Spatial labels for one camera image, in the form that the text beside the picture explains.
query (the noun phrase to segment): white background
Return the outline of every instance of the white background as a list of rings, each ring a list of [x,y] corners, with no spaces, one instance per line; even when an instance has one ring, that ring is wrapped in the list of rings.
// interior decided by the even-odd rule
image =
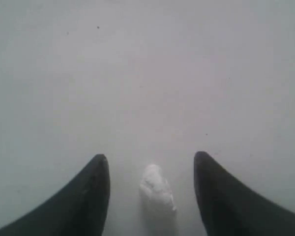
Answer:
[[[106,236],[151,162],[201,235],[198,150],[295,211],[295,0],[0,0],[0,227],[104,153]]]

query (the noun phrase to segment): white snow chunk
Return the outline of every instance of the white snow chunk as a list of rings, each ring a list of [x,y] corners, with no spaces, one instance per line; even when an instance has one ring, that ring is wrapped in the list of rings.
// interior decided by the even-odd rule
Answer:
[[[172,191],[159,166],[151,164],[145,168],[140,193],[145,207],[151,213],[171,215],[176,212]]]

